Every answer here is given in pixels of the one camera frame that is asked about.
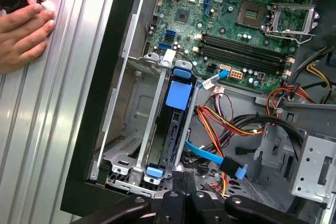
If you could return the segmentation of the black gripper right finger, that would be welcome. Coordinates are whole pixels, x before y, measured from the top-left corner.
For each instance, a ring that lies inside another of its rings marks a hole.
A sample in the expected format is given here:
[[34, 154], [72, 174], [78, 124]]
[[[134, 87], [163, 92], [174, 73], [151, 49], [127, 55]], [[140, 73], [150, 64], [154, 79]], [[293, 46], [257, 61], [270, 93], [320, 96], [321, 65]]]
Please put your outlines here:
[[306, 223], [294, 215], [241, 195], [219, 200], [210, 191], [197, 190], [194, 174], [184, 173], [187, 223]]

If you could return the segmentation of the person's right hand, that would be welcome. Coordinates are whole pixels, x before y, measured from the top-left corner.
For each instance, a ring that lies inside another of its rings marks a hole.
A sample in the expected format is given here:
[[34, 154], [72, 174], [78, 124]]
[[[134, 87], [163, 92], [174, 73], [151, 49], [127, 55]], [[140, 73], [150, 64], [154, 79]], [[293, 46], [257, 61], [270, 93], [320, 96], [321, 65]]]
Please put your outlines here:
[[55, 12], [40, 4], [28, 5], [1, 17], [1, 74], [7, 74], [37, 59], [54, 30]]

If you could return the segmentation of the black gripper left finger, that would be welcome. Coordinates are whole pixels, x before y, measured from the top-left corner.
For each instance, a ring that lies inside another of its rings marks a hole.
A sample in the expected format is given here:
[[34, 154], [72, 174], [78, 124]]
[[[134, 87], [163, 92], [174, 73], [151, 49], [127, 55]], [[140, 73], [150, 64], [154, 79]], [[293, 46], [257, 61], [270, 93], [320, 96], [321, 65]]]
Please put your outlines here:
[[185, 182], [182, 172], [173, 172], [173, 189], [154, 198], [132, 195], [109, 207], [84, 216], [79, 223], [184, 223]]

